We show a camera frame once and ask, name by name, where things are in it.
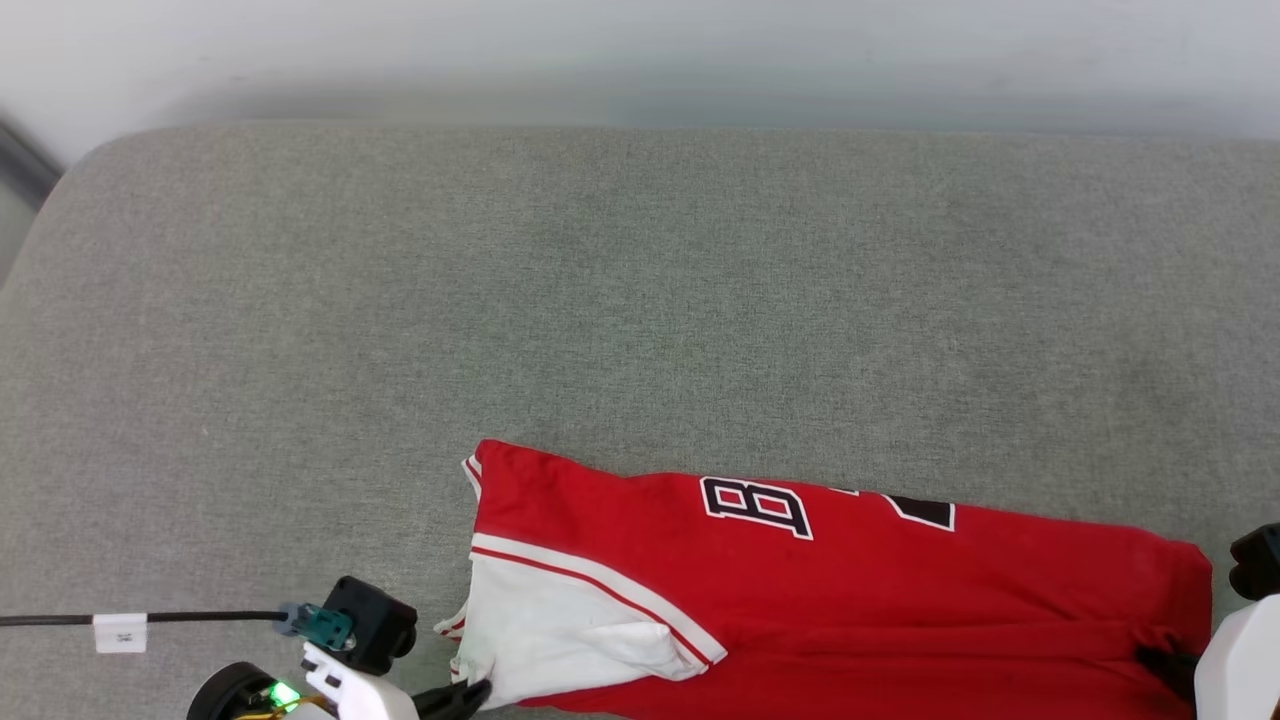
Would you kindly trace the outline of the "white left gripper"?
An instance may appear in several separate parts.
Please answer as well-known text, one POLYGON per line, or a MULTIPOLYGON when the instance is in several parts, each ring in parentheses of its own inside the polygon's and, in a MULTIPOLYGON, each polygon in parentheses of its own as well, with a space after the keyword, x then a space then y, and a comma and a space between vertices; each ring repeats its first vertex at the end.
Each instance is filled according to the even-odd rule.
POLYGON ((305 680, 335 711, 337 719, 467 720, 483 710, 492 683, 457 682, 411 696, 381 676, 348 667, 325 650, 303 643, 305 680))

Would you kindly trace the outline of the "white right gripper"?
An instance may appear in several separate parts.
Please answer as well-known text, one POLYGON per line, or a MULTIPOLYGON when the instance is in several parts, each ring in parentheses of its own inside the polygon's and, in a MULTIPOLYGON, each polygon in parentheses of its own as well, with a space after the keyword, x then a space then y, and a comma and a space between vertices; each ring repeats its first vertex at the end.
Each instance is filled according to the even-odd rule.
POLYGON ((1137 661, 1198 719, 1279 717, 1279 597, 1228 615, 1197 653, 1140 646, 1137 661))

